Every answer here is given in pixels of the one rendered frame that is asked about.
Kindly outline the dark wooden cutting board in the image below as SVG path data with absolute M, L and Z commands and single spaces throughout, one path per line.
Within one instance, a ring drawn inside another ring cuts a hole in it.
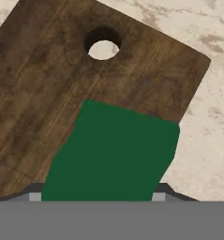
M 44 180 L 83 100 L 179 122 L 210 63 L 98 0 L 19 0 L 0 27 L 0 197 Z

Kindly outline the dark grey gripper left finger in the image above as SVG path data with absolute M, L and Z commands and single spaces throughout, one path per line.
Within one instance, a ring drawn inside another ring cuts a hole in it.
M 0 198 L 0 202 L 40 202 L 43 183 L 32 183 L 20 192 Z

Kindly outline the green sponge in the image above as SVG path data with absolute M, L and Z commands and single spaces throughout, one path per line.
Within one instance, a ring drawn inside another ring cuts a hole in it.
M 179 125 L 86 100 L 52 160 L 43 201 L 150 201 L 171 165 Z

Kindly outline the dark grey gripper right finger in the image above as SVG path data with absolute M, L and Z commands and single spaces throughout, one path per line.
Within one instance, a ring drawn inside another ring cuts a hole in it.
M 159 183 L 157 189 L 153 193 L 153 202 L 177 202 L 189 201 L 195 202 L 196 199 L 188 197 L 182 193 L 176 192 L 168 183 Z

